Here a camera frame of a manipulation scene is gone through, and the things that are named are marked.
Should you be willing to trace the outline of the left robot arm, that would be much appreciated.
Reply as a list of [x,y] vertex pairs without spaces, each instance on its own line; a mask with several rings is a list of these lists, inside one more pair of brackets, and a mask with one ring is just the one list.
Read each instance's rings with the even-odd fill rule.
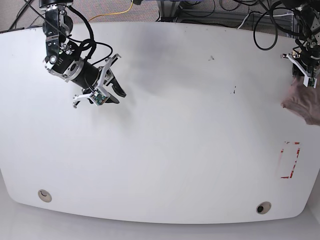
[[[306,74],[309,78],[316,78],[320,67],[320,2],[318,0],[278,0],[270,7],[267,7],[261,0],[258,4],[269,15],[269,19],[274,26],[275,39],[268,48],[258,47],[262,51],[272,49],[278,40],[278,32],[281,31],[295,37],[296,47],[292,49],[294,75]],[[275,20],[274,11],[279,7],[293,13],[294,25],[297,31],[281,27]]]

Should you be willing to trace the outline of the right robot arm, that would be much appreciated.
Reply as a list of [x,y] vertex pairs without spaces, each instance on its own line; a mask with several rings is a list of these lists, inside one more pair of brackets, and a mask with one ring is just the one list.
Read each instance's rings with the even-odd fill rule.
[[[73,107],[77,108],[83,100],[90,104],[119,104],[117,97],[126,97],[126,93],[117,81],[111,67],[120,58],[119,54],[110,52],[101,61],[104,65],[97,67],[89,60],[97,46],[97,42],[89,21],[76,9],[71,0],[41,0],[39,8],[44,12],[38,16],[44,20],[42,30],[45,34],[46,57],[44,66],[47,72],[81,87],[81,94],[73,97]],[[72,38],[73,20],[67,11],[82,19],[89,37],[85,40]]]

